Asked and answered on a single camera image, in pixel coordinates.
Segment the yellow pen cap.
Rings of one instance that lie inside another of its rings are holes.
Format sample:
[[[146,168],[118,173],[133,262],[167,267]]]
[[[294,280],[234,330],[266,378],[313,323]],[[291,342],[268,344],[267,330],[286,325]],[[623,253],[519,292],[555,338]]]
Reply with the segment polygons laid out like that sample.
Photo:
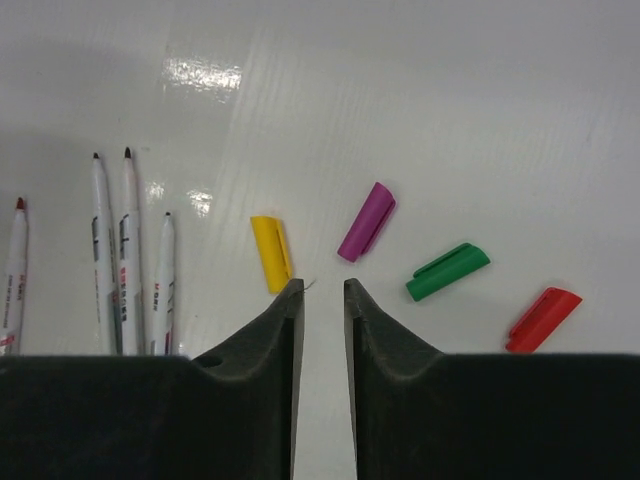
[[[283,223],[270,216],[253,216],[250,221],[268,291],[278,294],[293,277]]]

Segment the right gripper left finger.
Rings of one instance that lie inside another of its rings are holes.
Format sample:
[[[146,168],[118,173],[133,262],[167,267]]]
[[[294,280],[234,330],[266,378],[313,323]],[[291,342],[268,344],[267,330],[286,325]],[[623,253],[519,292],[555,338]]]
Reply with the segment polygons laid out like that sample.
[[[1,361],[5,479],[289,479],[304,284],[194,359]]]

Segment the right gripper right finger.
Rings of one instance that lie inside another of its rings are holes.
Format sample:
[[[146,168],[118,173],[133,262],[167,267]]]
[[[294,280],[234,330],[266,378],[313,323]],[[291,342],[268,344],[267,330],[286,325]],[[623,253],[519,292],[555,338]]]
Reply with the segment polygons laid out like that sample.
[[[635,479],[639,359],[446,354],[344,284],[361,479]]]

